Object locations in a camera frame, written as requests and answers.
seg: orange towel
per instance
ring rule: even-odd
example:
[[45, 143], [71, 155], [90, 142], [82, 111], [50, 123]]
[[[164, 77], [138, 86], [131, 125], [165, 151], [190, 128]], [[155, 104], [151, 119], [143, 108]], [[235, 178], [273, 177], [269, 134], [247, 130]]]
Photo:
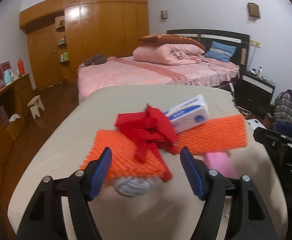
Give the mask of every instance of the orange towel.
[[162, 147], [177, 154], [184, 146], [187, 146], [192, 154], [246, 147], [246, 121], [241, 114], [211, 119], [202, 125], [179, 133], [177, 143], [173, 148]]
[[80, 169], [85, 169], [90, 161], [97, 160], [105, 147], [112, 151], [112, 162], [106, 178], [119, 177], [154, 177], [162, 176], [166, 171], [164, 165], [151, 153], [146, 155], [145, 163], [135, 158], [136, 145], [119, 131], [99, 130], [94, 145]]

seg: black and white nightstand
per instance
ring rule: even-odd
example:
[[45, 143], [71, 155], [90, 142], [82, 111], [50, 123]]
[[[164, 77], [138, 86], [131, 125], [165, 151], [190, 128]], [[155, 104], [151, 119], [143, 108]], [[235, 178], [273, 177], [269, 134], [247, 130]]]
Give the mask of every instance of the black and white nightstand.
[[236, 105], [263, 118], [267, 112], [271, 111], [270, 101], [275, 87], [276, 84], [272, 81], [258, 78], [246, 71], [235, 89]]

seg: blue pillow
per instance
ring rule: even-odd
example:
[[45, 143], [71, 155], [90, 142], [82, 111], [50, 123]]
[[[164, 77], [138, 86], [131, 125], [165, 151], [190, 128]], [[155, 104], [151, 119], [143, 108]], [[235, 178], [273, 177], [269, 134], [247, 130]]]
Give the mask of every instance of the blue pillow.
[[205, 57], [214, 58], [222, 62], [229, 62], [230, 58], [235, 54], [236, 48], [213, 41]]

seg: beige tablecloth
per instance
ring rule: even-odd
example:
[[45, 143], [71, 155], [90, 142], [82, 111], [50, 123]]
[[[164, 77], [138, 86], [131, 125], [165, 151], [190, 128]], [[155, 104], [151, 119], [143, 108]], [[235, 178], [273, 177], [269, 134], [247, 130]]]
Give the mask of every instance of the beige tablecloth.
[[[134, 85], [115, 86], [92, 93], [56, 129], [34, 157], [19, 181], [8, 208], [8, 217], [17, 231], [23, 213], [41, 179], [68, 177], [78, 169], [92, 147], [98, 129], [114, 129], [119, 113], [142, 111], [146, 103], [166, 110], [202, 94], [211, 118], [238, 114], [227, 91], [199, 86]], [[230, 150], [238, 175], [252, 177], [273, 220], [278, 239], [287, 231], [287, 207], [278, 177], [264, 147], [255, 142], [247, 125], [249, 144]], [[190, 239], [203, 202], [194, 196], [182, 169], [179, 155], [162, 152], [173, 179], [159, 179], [144, 196], [127, 198], [112, 186], [103, 187], [90, 203], [92, 214], [104, 240]], [[64, 219], [69, 240], [76, 239], [67, 199], [63, 198]], [[224, 239], [227, 218], [221, 222], [218, 239]]]

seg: red cloth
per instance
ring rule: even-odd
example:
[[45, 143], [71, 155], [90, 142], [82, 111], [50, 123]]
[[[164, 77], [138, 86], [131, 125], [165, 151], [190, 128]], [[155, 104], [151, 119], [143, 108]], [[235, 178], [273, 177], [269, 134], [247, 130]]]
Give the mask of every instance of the red cloth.
[[135, 157], [138, 161], [144, 163], [149, 150], [166, 168], [166, 172], [161, 177], [162, 181], [167, 182], [172, 178], [156, 143], [165, 142], [172, 146], [177, 141], [178, 136], [168, 118], [159, 109], [147, 104], [145, 112], [119, 114], [115, 126], [136, 144]]

